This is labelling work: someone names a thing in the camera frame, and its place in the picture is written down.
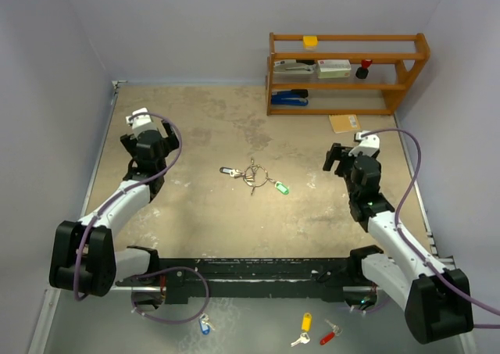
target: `red key tag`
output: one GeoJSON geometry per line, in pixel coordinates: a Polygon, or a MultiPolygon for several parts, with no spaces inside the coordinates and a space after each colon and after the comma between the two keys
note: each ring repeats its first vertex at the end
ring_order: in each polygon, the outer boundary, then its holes
{"type": "Polygon", "coordinates": [[[335,332],[330,332],[325,337],[321,338],[320,345],[325,345],[329,340],[335,337],[335,332]]]}

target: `red object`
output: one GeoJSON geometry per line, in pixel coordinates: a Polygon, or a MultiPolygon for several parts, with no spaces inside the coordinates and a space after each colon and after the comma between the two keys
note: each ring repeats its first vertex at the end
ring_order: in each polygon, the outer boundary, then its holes
{"type": "Polygon", "coordinates": [[[368,69],[370,65],[372,64],[373,60],[372,59],[364,59],[361,61],[361,67],[363,69],[368,69]]]}
{"type": "Polygon", "coordinates": [[[320,345],[325,345],[329,340],[331,340],[333,337],[335,337],[334,332],[330,332],[327,334],[325,337],[321,338],[320,345]]]}

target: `gray floor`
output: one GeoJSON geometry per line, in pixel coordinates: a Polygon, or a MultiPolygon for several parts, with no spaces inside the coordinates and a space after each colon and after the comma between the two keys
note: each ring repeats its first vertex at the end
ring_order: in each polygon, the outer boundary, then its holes
{"type": "MultiPolygon", "coordinates": [[[[201,299],[190,299],[186,306],[162,306],[154,314],[182,318],[201,305],[201,299]]],[[[393,302],[362,317],[349,313],[342,304],[313,299],[212,299],[207,313],[216,331],[207,336],[196,321],[168,326],[130,311],[128,291],[113,291],[105,298],[88,298],[82,303],[75,303],[72,294],[64,291],[45,354],[463,353],[458,337],[428,345],[416,342],[393,302]],[[312,314],[311,342],[291,348],[290,343],[300,335],[305,312],[312,314]],[[329,332],[324,319],[343,332],[321,346],[320,339],[329,332]]]]}

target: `yellow object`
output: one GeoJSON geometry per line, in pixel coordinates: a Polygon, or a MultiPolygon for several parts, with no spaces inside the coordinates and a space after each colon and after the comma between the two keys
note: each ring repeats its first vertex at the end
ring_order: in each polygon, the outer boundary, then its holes
{"type": "Polygon", "coordinates": [[[317,36],[303,36],[302,42],[304,44],[304,48],[308,51],[314,51],[318,46],[318,37],[317,36]]]}
{"type": "Polygon", "coordinates": [[[311,320],[313,320],[313,315],[305,313],[302,318],[302,330],[304,332],[309,332],[309,329],[311,329],[311,320]]]}

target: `red cap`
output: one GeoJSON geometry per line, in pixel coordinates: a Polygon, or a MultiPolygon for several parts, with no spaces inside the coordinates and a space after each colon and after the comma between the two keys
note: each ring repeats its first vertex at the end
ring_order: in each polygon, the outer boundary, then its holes
{"type": "Polygon", "coordinates": [[[368,69],[370,65],[372,64],[373,60],[372,59],[364,59],[361,61],[361,67],[364,69],[368,69]]]}

